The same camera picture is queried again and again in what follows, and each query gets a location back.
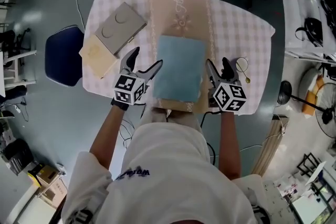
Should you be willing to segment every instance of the floor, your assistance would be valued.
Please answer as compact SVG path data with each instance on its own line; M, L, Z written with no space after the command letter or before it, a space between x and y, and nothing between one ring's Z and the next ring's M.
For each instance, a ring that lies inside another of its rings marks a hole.
M244 0L224 0L244 7ZM79 0L86 22L93 0ZM28 87L27 110L29 122L15 111L12 128L21 135L41 160L62 163L69 175L80 151L89 149L104 118L110 109L108 98L87 92L81 80L73 88L66 88L48 80L44 74L44 46L46 39L57 30L72 24L81 25L75 0L16 0L7 16L14 22L17 32L32 29L33 46L37 55L27 59L24 68L28 78L35 77L37 84ZM260 144L265 139L278 95L284 56L284 17L282 0L254 0L250 12L265 19L276 29L272 37L269 76L257 112L236 118L240 148ZM139 121L141 107L132 107L126 116L134 125ZM204 127L207 140L218 152L219 116L208 115ZM249 174L260 148L254 147L241 154L243 175ZM124 148L117 141L116 153L110 168L113 177L120 172Z
M293 95L297 92L302 75L311 67L314 67L312 62L285 57L282 80L291 83ZM334 142L334 139L321 131L315 115L307 119L300 111L300 102L293 99L287 105L275 108L274 113L289 117L289 122L286 133L263 176L264 180L274 181L284 173L294 173L305 153L320 157L330 143Z

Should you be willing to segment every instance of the metal rod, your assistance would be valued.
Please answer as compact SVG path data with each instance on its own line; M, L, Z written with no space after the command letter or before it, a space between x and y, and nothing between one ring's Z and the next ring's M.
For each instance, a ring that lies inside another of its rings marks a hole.
M321 112L324 112L324 109L322 109L322 108L320 108L320 107L318 107L318 106L316 106L316 105L314 105L314 104L312 104L312 103L309 103L309 102L307 102L307 101L304 100L304 99L298 98L298 97L293 96L293 95L289 95L289 96L292 97L292 98L294 98L294 99L296 99L296 100L298 100L298 101L300 101L300 102L302 102L302 103L305 103L305 104L311 106L312 108L315 108L315 109L317 109L317 110L319 110L319 111L321 111Z

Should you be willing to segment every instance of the black chair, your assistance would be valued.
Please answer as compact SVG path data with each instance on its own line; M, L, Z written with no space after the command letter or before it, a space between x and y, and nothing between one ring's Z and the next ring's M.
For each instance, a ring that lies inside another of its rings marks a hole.
M63 86L73 87L82 77L84 34L77 25L61 29L47 39L45 50L46 76Z

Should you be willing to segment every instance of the orange object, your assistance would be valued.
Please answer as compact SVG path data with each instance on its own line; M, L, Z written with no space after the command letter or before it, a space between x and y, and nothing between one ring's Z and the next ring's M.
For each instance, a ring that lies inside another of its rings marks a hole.
M322 75L319 75L316 80L316 85L320 89L324 85L323 77Z
M316 95L313 94L311 91L307 92L306 95L306 101L312 104L316 103ZM303 104L302 106L302 112L307 115L314 115L315 113L315 108L311 107L310 105Z

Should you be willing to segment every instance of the beige box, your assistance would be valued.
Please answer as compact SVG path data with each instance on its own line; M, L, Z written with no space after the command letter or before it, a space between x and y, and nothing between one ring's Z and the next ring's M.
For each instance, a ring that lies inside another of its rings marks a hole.
M59 171L49 165L44 166L38 173L37 179L42 185L49 185L58 176Z
M47 189L44 194L41 195L40 198L52 207L57 208L66 196L67 192L67 187L59 178Z
M94 75L100 79L117 61L117 57L109 51L96 35L92 35L85 41L79 54L83 63L90 66Z

